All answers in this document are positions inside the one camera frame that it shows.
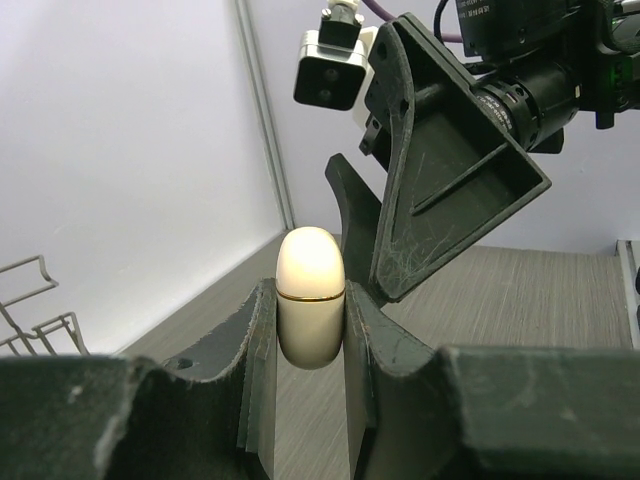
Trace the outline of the beige earbud charging case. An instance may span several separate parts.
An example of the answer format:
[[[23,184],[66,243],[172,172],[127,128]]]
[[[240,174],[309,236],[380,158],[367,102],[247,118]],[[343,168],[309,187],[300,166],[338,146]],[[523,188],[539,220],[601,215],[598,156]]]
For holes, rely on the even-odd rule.
[[[343,338],[345,270],[334,237],[319,227],[289,232],[276,266],[277,333],[285,358],[303,370],[329,365]]]

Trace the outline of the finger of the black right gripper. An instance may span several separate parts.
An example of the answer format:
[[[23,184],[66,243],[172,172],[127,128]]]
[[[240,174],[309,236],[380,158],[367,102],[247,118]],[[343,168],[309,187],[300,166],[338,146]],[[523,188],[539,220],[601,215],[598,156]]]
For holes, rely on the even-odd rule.
[[[384,305],[385,299],[370,279],[381,202],[340,153],[329,158],[325,177],[340,212],[346,278],[360,284],[377,305]]]

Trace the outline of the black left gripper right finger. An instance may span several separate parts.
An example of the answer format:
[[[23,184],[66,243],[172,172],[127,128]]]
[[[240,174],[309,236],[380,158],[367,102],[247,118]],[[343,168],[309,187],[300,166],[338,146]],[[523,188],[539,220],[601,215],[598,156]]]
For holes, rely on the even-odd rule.
[[[634,350],[445,346],[345,295],[354,479],[635,479]]]

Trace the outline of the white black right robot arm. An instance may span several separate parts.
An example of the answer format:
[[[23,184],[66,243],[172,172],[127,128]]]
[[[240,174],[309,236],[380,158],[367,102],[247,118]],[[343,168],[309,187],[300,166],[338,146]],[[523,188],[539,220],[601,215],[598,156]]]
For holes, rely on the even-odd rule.
[[[635,1],[460,1],[465,55],[403,14],[373,43],[361,151],[386,171],[377,197],[342,155],[325,170],[347,280],[394,303],[549,189],[578,112],[609,129],[639,106]]]

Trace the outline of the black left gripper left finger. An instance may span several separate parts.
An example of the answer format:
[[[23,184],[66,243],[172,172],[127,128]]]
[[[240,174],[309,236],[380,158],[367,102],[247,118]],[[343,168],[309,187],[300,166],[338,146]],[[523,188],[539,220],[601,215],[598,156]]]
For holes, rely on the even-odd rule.
[[[1,362],[5,479],[270,479],[277,295],[241,307],[163,361],[143,356]]]

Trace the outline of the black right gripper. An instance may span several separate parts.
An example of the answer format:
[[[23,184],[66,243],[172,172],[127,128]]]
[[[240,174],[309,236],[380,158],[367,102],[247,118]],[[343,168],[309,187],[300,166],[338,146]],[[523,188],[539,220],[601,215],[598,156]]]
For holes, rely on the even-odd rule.
[[[380,26],[369,63],[360,150],[387,170],[370,281],[397,302],[550,188],[526,152],[562,151],[565,98],[555,81],[475,85],[411,13]]]

